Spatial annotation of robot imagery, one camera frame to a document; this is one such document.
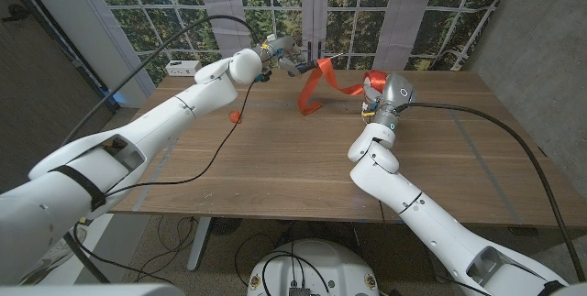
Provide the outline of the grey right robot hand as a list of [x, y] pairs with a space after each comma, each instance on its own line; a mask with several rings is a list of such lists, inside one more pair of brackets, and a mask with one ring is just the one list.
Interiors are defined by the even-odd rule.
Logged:
[[394, 110], [408, 104], [415, 96], [414, 86], [397, 72], [368, 71], [363, 77], [363, 115], [371, 123], [394, 130], [399, 123], [399, 113]]

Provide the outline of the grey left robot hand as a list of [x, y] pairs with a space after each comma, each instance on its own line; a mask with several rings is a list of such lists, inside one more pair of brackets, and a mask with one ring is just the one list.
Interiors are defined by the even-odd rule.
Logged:
[[261, 59], [262, 73], [267, 73], [276, 62], [277, 68], [286, 71], [290, 77], [301, 76], [318, 67], [316, 60], [307, 60], [294, 38], [269, 35], [257, 46]]

